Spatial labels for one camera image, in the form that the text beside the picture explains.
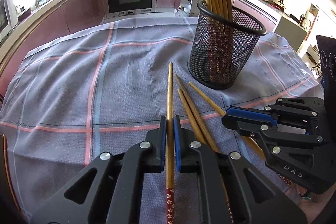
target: floor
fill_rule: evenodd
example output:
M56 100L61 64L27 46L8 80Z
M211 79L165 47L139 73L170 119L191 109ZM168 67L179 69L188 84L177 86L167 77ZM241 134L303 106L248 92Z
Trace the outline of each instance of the floor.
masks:
M147 14L137 14L137 15L127 15L127 16L121 16L121 17L113 17L109 19L105 19L102 24L114 22L117 20L125 19L125 18L132 18L132 17L174 17L175 13L169 12L169 13L147 13ZM304 54L302 57L302 61L307 65L308 69L310 69L315 75L315 78L318 79L318 74L320 73L319 68L315 68L315 64L309 59L309 56L307 54Z

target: gray tablecloth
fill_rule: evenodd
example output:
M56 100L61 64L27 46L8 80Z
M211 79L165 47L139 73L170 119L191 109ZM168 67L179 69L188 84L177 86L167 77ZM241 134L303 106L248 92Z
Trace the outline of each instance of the gray tablecloth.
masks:
M9 84L0 111L11 179L27 219L103 151L125 152L157 128L166 113L168 63L221 108L263 108L279 97L323 91L276 34L261 37L233 87L211 90L189 74L196 18L132 18L56 39L29 52ZM241 137L193 90L192 98L224 153L236 150L286 190ZM190 128L177 92L174 114ZM175 175L175 221L199 221L196 177ZM165 223L165 174L147 174L140 223Z

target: black mesh cup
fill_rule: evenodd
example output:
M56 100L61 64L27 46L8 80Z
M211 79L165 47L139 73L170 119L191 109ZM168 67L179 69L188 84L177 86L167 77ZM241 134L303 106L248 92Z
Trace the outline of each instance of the black mesh cup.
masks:
M266 29L248 13L233 7L233 22L206 9L200 10L193 47L188 61L191 75L212 89L231 87Z

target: utensil holder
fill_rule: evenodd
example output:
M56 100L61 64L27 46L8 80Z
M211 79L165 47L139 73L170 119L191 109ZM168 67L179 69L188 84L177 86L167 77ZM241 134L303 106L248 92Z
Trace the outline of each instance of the utensil holder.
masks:
M235 7L232 22L207 10L205 1L198 2L197 7L200 13L188 70L209 88L229 88L266 29L259 20Z

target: black speaker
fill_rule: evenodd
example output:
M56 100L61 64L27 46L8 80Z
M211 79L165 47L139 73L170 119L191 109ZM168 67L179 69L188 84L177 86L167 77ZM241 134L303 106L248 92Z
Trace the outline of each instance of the black speaker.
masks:
M336 39L316 36L320 51L324 87L324 107L327 112L330 132L336 141Z

